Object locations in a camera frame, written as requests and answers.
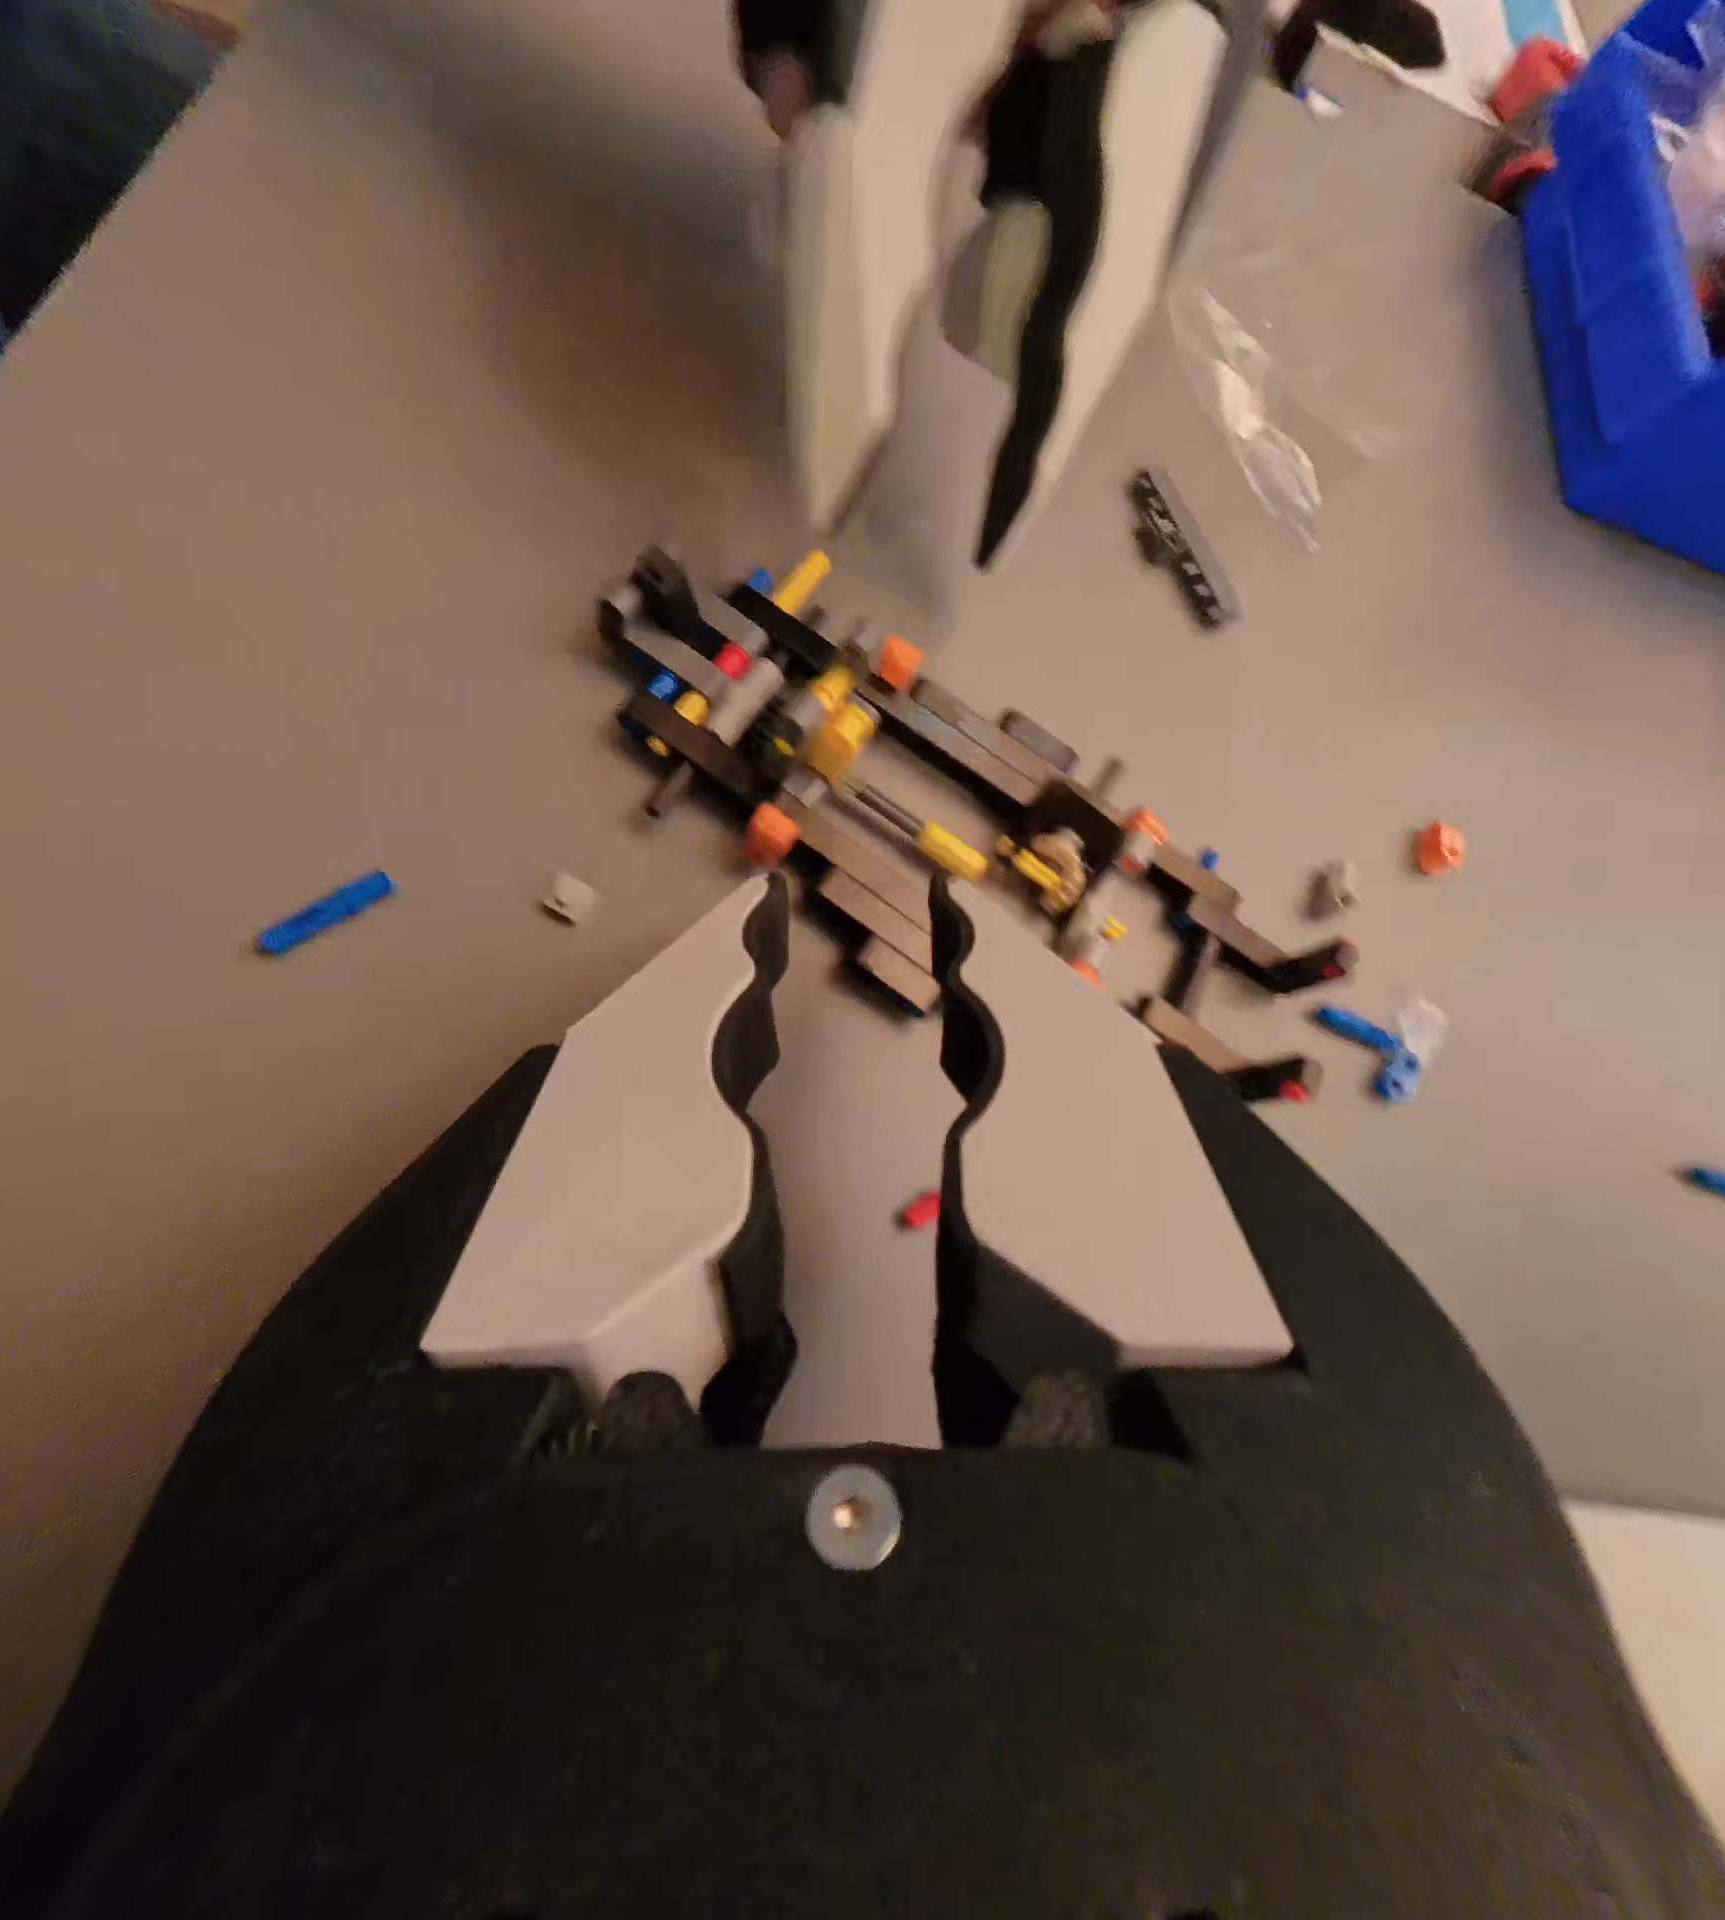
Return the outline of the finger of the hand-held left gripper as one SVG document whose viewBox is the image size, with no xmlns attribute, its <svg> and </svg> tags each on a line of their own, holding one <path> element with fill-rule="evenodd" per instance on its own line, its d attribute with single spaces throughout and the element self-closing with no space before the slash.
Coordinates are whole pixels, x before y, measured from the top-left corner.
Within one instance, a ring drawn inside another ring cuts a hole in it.
<svg viewBox="0 0 1725 1920">
<path fill-rule="evenodd" d="M 976 569 L 1027 525 L 1146 333 L 1258 74 L 1258 7 L 1050 7 L 983 118 L 971 354 L 1014 395 Z"/>
<path fill-rule="evenodd" d="M 819 531 L 842 520 L 889 435 L 899 336 L 941 273 L 943 169 L 1014 56 L 1020 11 L 819 7 L 811 101 L 782 138 L 782 420 Z"/>
</svg>

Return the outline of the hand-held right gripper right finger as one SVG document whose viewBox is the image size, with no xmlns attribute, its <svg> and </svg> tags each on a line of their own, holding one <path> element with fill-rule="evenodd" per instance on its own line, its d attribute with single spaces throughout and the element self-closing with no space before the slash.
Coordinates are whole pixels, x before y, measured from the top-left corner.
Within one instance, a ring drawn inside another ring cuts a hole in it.
<svg viewBox="0 0 1725 1920">
<path fill-rule="evenodd" d="M 994 1450 L 1027 1388 L 1271 1368 L 1294 1340 L 1167 1078 L 1105 990 L 960 878 L 931 881 L 941 1157 L 931 1394 Z"/>
</svg>

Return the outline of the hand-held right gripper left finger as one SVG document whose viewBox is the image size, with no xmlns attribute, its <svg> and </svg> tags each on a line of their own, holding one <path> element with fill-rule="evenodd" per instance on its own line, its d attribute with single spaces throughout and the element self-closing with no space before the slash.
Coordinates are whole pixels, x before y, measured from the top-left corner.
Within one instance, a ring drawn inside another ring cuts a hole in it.
<svg viewBox="0 0 1725 1920">
<path fill-rule="evenodd" d="M 557 1368 L 596 1411 L 632 1377 L 754 1450 L 800 1340 L 750 1116 L 780 1067 L 789 887 L 741 881 L 563 1031 L 417 1338 L 440 1368 Z"/>
</svg>

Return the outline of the black lego chassis assembly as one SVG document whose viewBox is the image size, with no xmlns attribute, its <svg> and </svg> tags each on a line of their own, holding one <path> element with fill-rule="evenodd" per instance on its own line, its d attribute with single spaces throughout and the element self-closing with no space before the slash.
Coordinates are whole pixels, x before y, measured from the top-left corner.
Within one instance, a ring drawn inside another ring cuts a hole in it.
<svg viewBox="0 0 1725 1920">
<path fill-rule="evenodd" d="M 931 878 L 1008 893 L 1089 987 L 1126 933 L 1122 903 L 1146 887 L 1179 951 L 1142 1025 L 1241 1102 L 1307 1109 L 1322 1062 L 1237 1054 L 1210 1035 L 1204 998 L 1216 972 L 1271 998 L 1345 987 L 1352 943 L 1265 943 L 1212 854 L 1174 848 L 1146 805 L 1110 799 L 1122 766 L 1076 780 L 1066 746 L 1020 711 L 964 707 L 899 633 L 828 638 L 824 579 L 811 553 L 780 584 L 750 574 L 711 593 L 647 547 L 597 599 L 597 638 L 632 674 L 616 727 L 658 757 L 643 816 L 666 819 L 697 787 L 729 805 L 747 862 L 800 869 L 858 987 L 899 1018 L 941 1006 Z"/>
</svg>

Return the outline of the dark grey lego beam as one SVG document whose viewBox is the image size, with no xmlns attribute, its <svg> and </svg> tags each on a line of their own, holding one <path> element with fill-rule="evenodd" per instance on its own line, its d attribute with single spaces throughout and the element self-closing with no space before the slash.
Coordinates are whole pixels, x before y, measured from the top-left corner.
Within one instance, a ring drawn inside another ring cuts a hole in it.
<svg viewBox="0 0 1725 1920">
<path fill-rule="evenodd" d="M 1167 478 L 1161 468 L 1134 468 L 1126 498 L 1134 514 L 1142 563 L 1167 574 L 1198 630 L 1228 630 L 1237 618 L 1234 579 L 1212 563 L 1210 538 L 1183 514 Z"/>
</svg>

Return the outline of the long blue lego pin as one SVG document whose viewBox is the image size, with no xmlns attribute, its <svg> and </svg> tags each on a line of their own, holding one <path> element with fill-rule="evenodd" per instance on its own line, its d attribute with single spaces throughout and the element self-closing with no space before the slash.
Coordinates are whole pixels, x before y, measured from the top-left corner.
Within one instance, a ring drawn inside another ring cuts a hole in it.
<svg viewBox="0 0 1725 1920">
<path fill-rule="evenodd" d="M 392 878 L 390 871 L 358 871 L 329 893 L 320 893 L 317 903 L 289 914 L 281 920 L 262 928 L 251 936 L 251 955 L 262 959 L 281 959 L 352 920 L 358 920 L 364 914 L 376 914 L 381 903 L 392 897 Z"/>
</svg>

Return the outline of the clear plastic bag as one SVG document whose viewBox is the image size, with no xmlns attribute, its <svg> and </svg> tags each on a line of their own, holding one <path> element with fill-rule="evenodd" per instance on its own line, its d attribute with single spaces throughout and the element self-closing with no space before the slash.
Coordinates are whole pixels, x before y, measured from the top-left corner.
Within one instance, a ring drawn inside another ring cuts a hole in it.
<svg viewBox="0 0 1725 1920">
<path fill-rule="evenodd" d="M 1307 305 L 1278 261 L 1179 278 L 1167 344 L 1241 486 L 1294 553 L 1322 553 L 1335 502 L 1427 430 L 1427 389 L 1385 346 L 1345 344 L 1350 313 Z"/>
</svg>

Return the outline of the red plastic item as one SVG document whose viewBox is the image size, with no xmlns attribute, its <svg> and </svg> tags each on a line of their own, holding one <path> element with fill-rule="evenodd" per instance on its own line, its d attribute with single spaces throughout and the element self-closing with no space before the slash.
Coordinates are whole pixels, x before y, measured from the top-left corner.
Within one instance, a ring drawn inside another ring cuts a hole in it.
<svg viewBox="0 0 1725 1920">
<path fill-rule="evenodd" d="M 1495 74 L 1495 82 L 1486 91 L 1495 125 L 1541 118 L 1541 108 L 1578 77 L 1585 57 L 1590 56 L 1578 56 L 1551 35 L 1522 41 L 1508 62 Z"/>
</svg>

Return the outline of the blue plastic bin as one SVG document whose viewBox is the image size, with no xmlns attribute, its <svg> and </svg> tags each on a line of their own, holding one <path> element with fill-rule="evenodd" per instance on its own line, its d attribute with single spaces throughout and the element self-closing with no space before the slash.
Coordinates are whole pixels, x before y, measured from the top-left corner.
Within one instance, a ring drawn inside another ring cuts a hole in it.
<svg viewBox="0 0 1725 1920">
<path fill-rule="evenodd" d="M 1725 574 L 1725 354 L 1704 346 L 1643 97 L 1643 57 L 1698 82 L 1695 17 L 1632 11 L 1555 97 L 1555 169 L 1522 203 L 1522 252 L 1570 514 Z"/>
</svg>

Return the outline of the dark cloth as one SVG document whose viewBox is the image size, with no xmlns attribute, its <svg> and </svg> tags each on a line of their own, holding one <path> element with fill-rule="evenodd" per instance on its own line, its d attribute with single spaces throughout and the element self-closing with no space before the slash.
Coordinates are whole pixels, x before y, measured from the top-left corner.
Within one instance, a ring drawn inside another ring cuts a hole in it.
<svg viewBox="0 0 1725 1920">
<path fill-rule="evenodd" d="M 136 0 L 0 0 L 0 322 L 20 333 L 204 91 L 217 51 Z"/>
</svg>

